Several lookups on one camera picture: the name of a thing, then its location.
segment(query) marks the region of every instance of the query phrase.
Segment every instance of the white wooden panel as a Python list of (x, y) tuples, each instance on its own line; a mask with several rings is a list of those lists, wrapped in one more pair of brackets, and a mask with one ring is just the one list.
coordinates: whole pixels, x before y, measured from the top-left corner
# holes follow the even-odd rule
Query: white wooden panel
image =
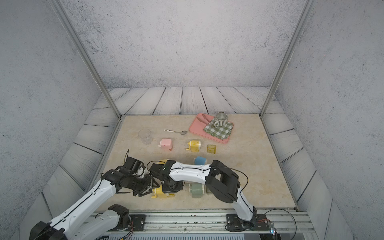
[[(268, 94), (268, 89), (265, 87), (235, 87), (246, 98), (253, 102), (258, 108), (262, 108)], [(269, 103), (266, 113), (284, 113), (279, 102), (272, 100)]]
[(182, 88), (166, 88), (154, 115), (179, 115)]
[[(109, 90), (109, 94), (111, 95), (112, 99), (114, 101), (116, 101), (116, 99), (121, 97), (124, 93), (126, 93), (129, 90), (130, 90), (130, 88), (113, 88), (113, 89)], [(99, 99), (97, 100), (95, 106), (93, 107), (93, 109), (95, 109), (95, 108), (108, 108), (108, 107), (110, 107), (110, 105), (107, 102), (107, 99), (105, 99), (104, 95), (101, 94)]]
[(207, 108), (201, 95), (200, 88), (185, 87), (183, 88), (183, 97), (181, 101), (181, 114), (198, 114), (206, 113)]
[(293, 129), (291, 122), (285, 114), (265, 114), (263, 120), (269, 134)]
[(311, 158), (305, 148), (303, 148), (295, 155), (283, 161), (282, 165), (293, 196), (295, 199), (299, 199), (316, 170)]
[(40, 193), (20, 224), (20, 239), (29, 239), (31, 229), (40, 221), (49, 222), (52, 216)]
[(149, 88), (127, 112), (127, 115), (150, 115), (155, 111), (165, 88)]
[(319, 240), (316, 233), (303, 233), (305, 240)]
[(124, 93), (124, 95), (115, 101), (120, 113), (126, 114), (147, 90), (148, 88), (132, 88), (128, 92)]
[(315, 173), (308, 187), (298, 201), (301, 211), (308, 212), (320, 240), (325, 237), (332, 197), (319, 173)]
[(256, 107), (243, 94), (233, 87), (218, 87), (220, 93), (224, 96), (233, 110), (238, 113), (260, 113), (260, 108)]
[(114, 127), (117, 120), (118, 118), (111, 108), (100, 108), (93, 109), (84, 124)]
[(100, 160), (101, 154), (72, 144), (60, 165), (85, 189)]
[[(264, 87), (264, 88), (266, 88), (266, 90), (267, 90), (267, 94), (268, 94), (268, 92), (269, 92), (269, 88), (270, 88), (270, 87)], [(277, 101), (277, 98), (276, 98), (275, 95), (273, 95), (272, 100)]]
[(43, 189), (43, 194), (52, 217), (56, 217), (79, 200), (84, 190), (59, 166)]
[(294, 130), (271, 135), (271, 140), (280, 161), (284, 161), (303, 148), (303, 144)]
[(353, 240), (351, 229), (349, 228), (335, 201), (332, 201), (325, 239)]
[(200, 90), (209, 114), (216, 114), (218, 112), (235, 114), (235, 111), (216, 87), (203, 87)]
[(103, 153), (113, 130), (113, 127), (83, 125), (73, 142)]
[(9, 240), (20, 240), (19, 228), (16, 229), (15, 233), (12, 235), (12, 237)]

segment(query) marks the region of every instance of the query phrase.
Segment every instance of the green checkered napkin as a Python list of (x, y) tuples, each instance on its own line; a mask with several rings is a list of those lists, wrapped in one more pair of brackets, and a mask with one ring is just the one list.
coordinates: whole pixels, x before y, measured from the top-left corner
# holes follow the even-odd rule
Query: green checkered napkin
[(229, 122), (222, 127), (215, 127), (215, 119), (204, 128), (204, 132), (208, 133), (213, 137), (220, 138), (221, 140), (227, 139), (231, 135), (233, 123)]

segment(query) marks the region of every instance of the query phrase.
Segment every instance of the black cable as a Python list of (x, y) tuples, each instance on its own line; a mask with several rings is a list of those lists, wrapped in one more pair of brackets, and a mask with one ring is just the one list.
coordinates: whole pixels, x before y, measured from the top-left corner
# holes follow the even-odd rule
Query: black cable
[(234, 168), (231, 168), (231, 167), (219, 167), (219, 166), (216, 166), (216, 167), (210, 167), (208, 169), (205, 169), (205, 170), (201, 170), (200, 168), (196, 168), (196, 167), (177, 167), (177, 168), (172, 168), (170, 169), (171, 170), (175, 170), (175, 169), (197, 169), (197, 170), (201, 170), (201, 171), (208, 171), (208, 170), (211, 170), (211, 169), (215, 169), (215, 168), (228, 168), (228, 169), (231, 169), (231, 170), (234, 170), (234, 171), (237, 171), (237, 172), (240, 172), (242, 174), (244, 174), (244, 176), (247, 178), (247, 183), (245, 184), (245, 186), (241, 189), (240, 193), (245, 189), (245, 187), (248, 185), (248, 182), (249, 182), (249, 178), (248, 176), (243, 173), (242, 171), (240, 170), (237, 170), (237, 169), (234, 169)]
[(127, 157), (128, 157), (128, 153), (129, 153), (129, 149), (128, 149), (127, 153), (126, 153), (126, 154), (125, 154), (125, 156), (124, 156), (124, 160), (123, 160), (123, 163), (125, 163), (125, 161), (127, 160)]
[[(100, 180), (100, 183), (99, 183), (99, 185), (98, 185), (98, 187), (95, 189), (95, 191), (100, 187), (100, 185), (101, 185), (101, 181), (102, 180)], [(79, 205), (77, 205), (74, 209), (72, 209), (72, 211), (70, 211), (63, 219), (65, 219), (66, 217), (68, 217), (76, 208), (78, 208), (85, 200), (87, 200), (90, 196), (92, 196), (92, 194), (91, 195), (89, 195), (87, 198), (85, 198), (81, 203), (79, 203)], [(45, 231), (45, 232), (43, 232), (42, 234), (40, 234), (40, 235), (38, 235), (37, 237), (35, 237), (33, 240), (36, 240), (36, 239), (38, 239), (39, 237), (41, 237), (42, 235), (44, 235), (45, 233), (47, 233), (48, 231), (50, 231), (52, 228), (54, 228), (54, 226), (56, 226), (56, 225), (58, 225), (60, 222), (62, 222), (63, 221), (63, 219), (61, 219), (60, 221), (58, 221), (55, 225), (53, 225), (52, 227), (50, 227), (49, 229), (47, 229), (47, 231)]]
[(129, 235), (129, 234), (131, 234), (131, 232), (129, 232), (129, 233), (128, 233), (127, 235), (125, 235), (124, 237), (122, 237), (122, 238), (119, 238), (119, 240), (120, 240), (120, 239), (124, 239), (124, 238), (128, 237), (128, 235)]
[(43, 236), (44, 234), (46, 234), (48, 231), (50, 231), (54, 226), (58, 225), (60, 222), (62, 222), (63, 220), (61, 219), (60, 221), (58, 221), (55, 225), (53, 225), (52, 227), (48, 228), (47, 231), (43, 232), (42, 234), (38, 235), (37, 237), (35, 237), (33, 240), (36, 240), (38, 239), (39, 237)]
[(277, 234), (278, 234), (278, 233), (277, 233), (277, 231), (276, 231), (276, 229), (275, 229), (275, 237), (274, 237), (275, 240), (277, 240)]
[[(283, 211), (288, 212), (288, 211), (285, 210), (285, 209), (271, 209), (271, 210), (269, 210), (269, 211), (266, 211), (264, 214), (266, 214), (267, 212), (273, 211), (273, 210), (283, 210)], [(292, 239), (296, 236), (296, 232), (297, 232), (297, 224), (296, 224), (296, 220), (295, 220), (295, 218), (293, 217), (293, 215), (292, 215), (290, 212), (288, 212), (288, 213), (289, 213), (289, 215), (291, 215), (291, 217), (293, 218), (293, 221), (295, 222), (295, 233), (294, 233), (293, 237), (291, 238), (291, 240), (292, 240)]]
[(99, 212), (98, 214), (96, 214), (95, 218), (96, 218), (99, 214), (102, 214), (102, 212)]
[(205, 170), (201, 170), (200, 168), (196, 168), (196, 167), (177, 167), (177, 168), (173, 168), (173, 169), (171, 169), (171, 170), (175, 170), (175, 169), (198, 169), (198, 170), (201, 170), (201, 171), (204, 172), (204, 171), (211, 170), (211, 169), (215, 169), (215, 168), (228, 168), (228, 169), (231, 169), (231, 170), (234, 170), (234, 171), (237, 171), (237, 172), (240, 172), (240, 173), (244, 174), (244, 176), (247, 178), (247, 183), (246, 183), (245, 186), (240, 190), (240, 197), (241, 197), (241, 199), (243, 200), (243, 202), (246, 204), (246, 206), (248, 207), (248, 209), (250, 210), (250, 212), (253, 213), (252, 209), (249, 208), (248, 204), (245, 202), (243, 196), (241, 196), (241, 192), (245, 189), (245, 187), (248, 185), (248, 182), (249, 182), (249, 178), (248, 178), (248, 176), (247, 176), (245, 173), (243, 173), (242, 171), (237, 170), (237, 169), (234, 169), (234, 168), (231, 168), (231, 167), (219, 167), (219, 166), (210, 167), (210, 168), (205, 169)]
[(150, 161), (149, 163), (147, 163), (147, 169), (148, 169), (148, 164), (150, 164), (151, 162), (162, 162), (162, 161)]

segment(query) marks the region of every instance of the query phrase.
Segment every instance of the gray striped mug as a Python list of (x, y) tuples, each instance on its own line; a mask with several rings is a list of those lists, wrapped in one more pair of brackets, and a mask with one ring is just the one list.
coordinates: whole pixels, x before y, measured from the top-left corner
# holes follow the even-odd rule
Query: gray striped mug
[(220, 112), (217, 113), (215, 116), (215, 127), (222, 127), (225, 126), (228, 123), (228, 116), (226, 113)]

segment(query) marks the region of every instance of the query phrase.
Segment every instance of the metal frame post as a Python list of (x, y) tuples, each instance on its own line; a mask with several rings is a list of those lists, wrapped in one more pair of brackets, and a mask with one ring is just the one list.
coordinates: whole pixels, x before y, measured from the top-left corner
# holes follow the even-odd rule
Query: metal frame post
[(279, 86), (279, 83), (281, 82), (281, 79), (283, 77), (284, 71), (288, 66), (288, 63), (292, 57), (292, 54), (295, 50), (295, 46), (297, 42), (300, 39), (301, 34), (303, 33), (304, 27), (310, 17), (310, 14), (313, 10), (314, 4), (316, 0), (307, 0), (305, 3), (303, 12), (301, 13), (301, 16), (299, 18), (299, 22), (296, 25), (295, 31), (293, 32), (293, 35), (291, 37), (291, 41), (288, 45), (288, 48), (285, 52), (285, 55), (283, 57), (283, 60), (281, 61), (280, 67), (277, 70), (276, 76), (272, 81), (271, 87), (269, 88), (268, 95), (266, 97), (266, 100), (263, 104), (261, 113), (260, 113), (260, 118), (263, 118), (266, 110), (268, 109), (269, 103), (271, 102), (273, 95), (275, 94), (277, 87)]
[(118, 118), (121, 118), (121, 113), (119, 112), (118, 108), (116, 107), (111, 95), (109, 94), (108, 89), (106, 88), (103, 80), (101, 79), (99, 73), (97, 72), (95, 66), (93, 65), (91, 59), (89, 58), (89, 55), (87, 54), (87, 51), (85, 50), (83, 44), (80, 41), (79, 36), (75, 32), (71, 21), (69, 20), (67, 14), (64, 11), (63, 6), (61, 5), (59, 0), (49, 0), (53, 10), (55, 11), (57, 17), (59, 18), (61, 24), (63, 25), (65, 31), (68, 33), (69, 37), (71, 38), (73, 44), (75, 45), (77, 51), (79, 52), (81, 58), (83, 59), (85, 65), (87, 66), (88, 70), (91, 72), (93, 79), (99, 86), (101, 92), (103, 93), (105, 99), (111, 106), (112, 110), (116, 114)]

